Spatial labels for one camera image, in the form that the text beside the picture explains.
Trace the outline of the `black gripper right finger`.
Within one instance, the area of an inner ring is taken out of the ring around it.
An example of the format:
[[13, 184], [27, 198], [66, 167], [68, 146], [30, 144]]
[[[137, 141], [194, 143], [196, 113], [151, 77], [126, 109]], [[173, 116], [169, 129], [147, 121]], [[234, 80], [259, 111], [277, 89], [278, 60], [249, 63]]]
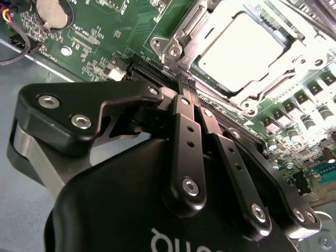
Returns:
[[225, 172], [233, 193], [233, 219], [250, 239], [270, 235], [277, 224], [290, 239], [308, 238], [321, 230], [321, 220], [288, 185], [258, 149], [234, 128], [222, 131], [214, 114], [201, 106], [194, 80], [188, 81], [190, 97], [197, 107], [205, 140]]

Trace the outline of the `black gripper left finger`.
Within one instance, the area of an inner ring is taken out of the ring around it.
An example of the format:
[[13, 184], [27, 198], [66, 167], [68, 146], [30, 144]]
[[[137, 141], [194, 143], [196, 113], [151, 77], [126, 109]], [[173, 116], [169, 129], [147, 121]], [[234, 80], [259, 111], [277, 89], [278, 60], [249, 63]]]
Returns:
[[207, 200], [198, 99], [146, 80], [35, 83], [19, 91], [10, 139], [12, 165], [60, 203], [100, 215], [163, 200], [176, 216]]

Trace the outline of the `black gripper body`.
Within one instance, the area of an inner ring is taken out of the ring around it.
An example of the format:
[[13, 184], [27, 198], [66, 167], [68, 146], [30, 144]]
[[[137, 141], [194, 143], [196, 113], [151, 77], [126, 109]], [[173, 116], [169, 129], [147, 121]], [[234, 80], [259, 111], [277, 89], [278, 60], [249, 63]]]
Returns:
[[232, 219], [223, 170], [204, 158], [207, 202], [190, 218], [164, 205], [166, 141], [146, 140], [71, 179], [45, 226], [45, 251], [295, 251], [273, 225], [246, 239]]

